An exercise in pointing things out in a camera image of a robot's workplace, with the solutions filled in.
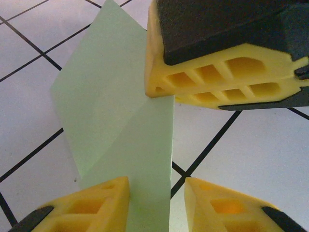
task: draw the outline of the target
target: black plastic top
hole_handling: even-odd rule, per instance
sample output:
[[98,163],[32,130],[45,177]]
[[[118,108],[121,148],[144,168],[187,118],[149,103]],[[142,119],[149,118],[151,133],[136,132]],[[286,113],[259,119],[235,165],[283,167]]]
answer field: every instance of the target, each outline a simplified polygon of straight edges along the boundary
[[164,61],[174,65],[242,43],[287,50],[285,25],[278,14],[299,2],[157,0]]
[[284,232],[306,232],[299,224],[287,216],[284,212],[269,206],[262,210],[284,231]]
[[31,232],[53,209],[53,206],[46,206],[33,211],[14,225],[8,232]]
[[298,93],[283,99],[281,101],[258,102],[238,105],[222,105],[222,110],[255,110],[255,109],[272,109],[272,108],[290,108],[309,106],[309,87],[301,87]]
[[308,80],[309,79],[309,65],[296,69],[294,73],[298,77],[299,80]]

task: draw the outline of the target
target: yellow plastic corner piece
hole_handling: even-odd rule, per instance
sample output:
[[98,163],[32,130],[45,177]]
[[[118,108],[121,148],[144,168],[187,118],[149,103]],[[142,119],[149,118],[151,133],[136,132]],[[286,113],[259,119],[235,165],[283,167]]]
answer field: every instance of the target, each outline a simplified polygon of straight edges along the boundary
[[283,232],[262,210],[270,203],[200,180],[186,178],[189,232]]
[[53,211],[32,232],[125,232],[129,181],[118,177],[48,205]]
[[163,60],[157,4],[148,12],[145,93],[151,98],[175,95],[177,102],[218,109],[222,105],[275,102],[309,86],[294,70],[309,64],[288,53],[244,43],[169,66]]

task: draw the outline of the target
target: tiled floor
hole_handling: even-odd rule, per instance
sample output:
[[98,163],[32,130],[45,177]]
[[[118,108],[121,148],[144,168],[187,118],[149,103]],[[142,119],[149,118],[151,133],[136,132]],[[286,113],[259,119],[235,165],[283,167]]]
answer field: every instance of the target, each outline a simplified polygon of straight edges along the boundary
[[[150,0],[116,2],[146,27]],[[1,232],[79,189],[49,88],[103,3],[0,1]],[[309,107],[240,113],[176,104],[170,231],[187,231],[182,175],[270,201],[309,230],[308,114]]]

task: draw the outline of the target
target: black grout line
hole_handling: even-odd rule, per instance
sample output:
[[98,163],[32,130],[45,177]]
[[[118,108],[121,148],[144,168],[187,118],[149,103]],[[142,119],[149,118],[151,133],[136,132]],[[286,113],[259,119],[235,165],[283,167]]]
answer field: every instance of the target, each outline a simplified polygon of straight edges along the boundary
[[123,7],[124,5],[127,5],[129,2],[131,2],[131,1],[133,1],[133,0],[127,0],[126,2],[124,2],[124,3],[122,3],[121,5],[120,5],[120,7]]
[[39,49],[33,42],[31,42],[26,36],[24,36],[19,30],[13,27],[9,22],[0,16],[0,20],[4,22],[12,31],[14,31],[20,38],[26,41],[32,48],[34,48],[40,55],[47,59],[52,65],[54,65],[58,70],[61,70],[61,67],[53,61],[48,55],[46,55],[41,49]]
[[[127,2],[123,3],[120,5],[120,7],[126,5],[127,3],[129,3],[132,0],[128,0]],[[66,41],[68,41],[69,39],[73,38],[74,36],[78,35],[79,33],[81,33],[82,31],[86,30],[88,27],[90,27],[91,24],[85,26],[84,28],[80,29],[79,31],[77,31],[76,33],[72,34],[71,36],[69,36],[68,38],[66,38],[65,40],[61,41],[60,43],[56,44],[55,46],[51,47],[50,49],[46,50],[45,52],[43,52],[41,55],[37,56],[36,58],[32,59],[31,61],[29,61],[28,63],[22,65],[21,67],[19,67],[18,69],[14,70],[13,72],[9,73],[8,75],[6,75],[5,77],[0,79],[0,82],[4,81],[5,79],[9,78],[10,76],[12,76],[13,74],[15,74],[16,72],[18,72],[19,70],[23,69],[24,67],[28,66],[29,64],[31,64],[32,62],[36,61],[38,58],[42,57],[43,54],[47,54],[50,51],[54,50],[55,48],[59,47],[60,45],[62,45],[63,43],[65,43]]]
[[20,15],[22,15],[22,14],[24,14],[24,13],[26,13],[26,12],[32,10],[32,9],[34,9],[34,8],[36,8],[37,6],[40,6],[40,5],[42,5],[43,3],[46,3],[47,1],[49,1],[49,0],[42,1],[42,2],[40,2],[39,4],[36,4],[35,6],[32,6],[32,7],[30,7],[29,9],[27,9],[27,10],[25,10],[25,11],[23,11],[23,12],[21,12],[21,13],[15,15],[15,16],[9,18],[9,19],[6,19],[6,21],[10,21],[10,20],[12,20],[13,18],[16,18],[16,17],[18,17],[18,16],[20,16]]
[[98,8],[102,8],[100,5],[96,4],[95,2],[93,2],[91,0],[85,0],[85,1],[91,3],[92,5],[94,5],[94,6],[98,7]]
[[296,109],[294,109],[294,108],[288,108],[288,110],[290,110],[290,111],[294,112],[295,114],[298,114],[299,116],[301,116],[301,117],[303,117],[303,118],[309,120],[309,116],[306,115],[306,114],[304,114],[303,112],[301,112],[301,111],[299,111],[299,110],[296,110]]
[[10,76],[12,76],[13,74],[17,73],[19,70],[23,69],[24,67],[28,66],[29,64],[35,62],[38,58],[42,57],[43,55],[39,55],[36,58],[32,59],[31,61],[27,62],[26,64],[24,64],[23,66],[20,66],[18,69],[14,70],[13,72],[7,74],[5,77],[0,79],[0,83],[2,81],[4,81],[5,79],[9,78]]
[[201,162],[205,159],[205,157],[209,154],[209,152],[213,149],[213,147],[218,143],[218,141],[222,138],[225,132],[230,128],[233,122],[240,115],[241,111],[236,111],[230,119],[224,124],[224,126],[219,130],[219,132],[215,135],[215,137],[211,140],[211,142],[207,145],[207,147],[202,151],[202,153],[196,158],[196,160],[191,164],[188,170],[185,172],[185,175],[177,181],[177,183],[172,187],[170,191],[170,197],[173,198],[178,190],[183,186],[185,179],[188,176],[191,176],[192,173],[196,170],[196,168],[201,164]]
[[53,134],[50,138],[48,138],[44,143],[38,146],[34,151],[32,151],[29,155],[24,157],[18,164],[16,164],[13,168],[8,170],[4,175],[0,177],[0,183],[8,178],[13,172],[15,172],[18,168],[20,168],[23,164],[25,164],[29,159],[34,157],[39,151],[41,151],[44,147],[46,147],[49,143],[51,143],[56,137],[58,137],[63,132],[63,128],[58,130],[55,134]]
[[172,199],[175,194],[178,192],[178,190],[183,186],[184,182],[185,182],[186,176],[182,176],[177,183],[172,187],[172,189],[170,190],[170,198]]
[[202,153],[196,158],[196,160],[191,164],[188,168],[187,173],[192,175],[195,169],[199,166],[199,164],[205,159],[205,157],[209,154],[209,152],[213,149],[213,147],[217,144],[217,142],[222,138],[224,133],[230,128],[236,118],[240,115],[241,111],[236,111],[230,119],[224,124],[224,126],[219,130],[219,132],[215,135],[215,137],[211,140],[211,142],[207,145],[207,147],[202,151]]
[[182,169],[181,167],[178,166],[178,164],[176,164],[175,162],[172,161],[172,168],[178,172],[178,174],[180,174],[181,176],[187,176],[187,173],[185,172],[184,169]]
[[0,192],[0,207],[2,208],[6,218],[8,219],[10,225],[13,227],[17,224],[17,220],[11,211],[9,205],[7,204],[5,198],[3,197],[2,193]]
[[51,47],[50,49],[48,49],[46,52],[44,53],[49,53],[50,51],[54,50],[55,48],[59,47],[60,45],[62,45],[63,43],[65,43],[66,41],[68,41],[69,39],[73,38],[74,36],[78,35],[79,33],[81,33],[82,31],[86,30],[88,27],[90,27],[91,24],[87,25],[86,27],[80,29],[79,31],[75,32],[74,34],[72,34],[71,36],[69,36],[68,38],[66,38],[65,40],[61,41],[60,43],[57,43],[55,46]]

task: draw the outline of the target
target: white floor tile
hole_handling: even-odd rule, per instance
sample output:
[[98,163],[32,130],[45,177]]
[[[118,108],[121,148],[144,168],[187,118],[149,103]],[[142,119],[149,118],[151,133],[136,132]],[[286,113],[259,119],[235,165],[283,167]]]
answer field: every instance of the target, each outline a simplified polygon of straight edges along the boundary
[[40,205],[79,191],[79,175],[64,134],[0,183],[19,221]]
[[9,19],[44,0],[1,0],[0,1],[0,16],[4,19]]
[[151,0],[133,0],[122,8],[146,29],[150,3]]
[[172,169],[171,188],[177,183],[180,177],[181,175],[178,172],[176,172],[174,169]]
[[8,231],[11,228],[11,225],[6,218],[4,212],[0,208],[0,231],[5,232]]
[[9,27],[0,25],[0,79],[38,55]]
[[58,72],[39,58],[0,83],[0,175],[61,128],[49,93]]
[[84,0],[51,0],[10,23],[46,51],[92,23],[99,8]]
[[169,216],[170,232],[188,232],[187,214],[184,203],[184,186],[182,186],[170,201]]
[[232,114],[230,111],[176,104],[173,161],[186,171]]
[[69,39],[54,50],[50,51],[49,53],[47,53],[48,56],[61,67],[63,67],[69,60],[75,49],[78,47],[83,36],[86,34],[86,31],[87,29],[74,36],[73,38]]
[[306,115],[309,116],[309,106],[305,106],[305,107],[296,107],[296,110],[299,110],[303,113],[305,113]]
[[244,111],[192,176],[269,201],[309,229],[308,120]]

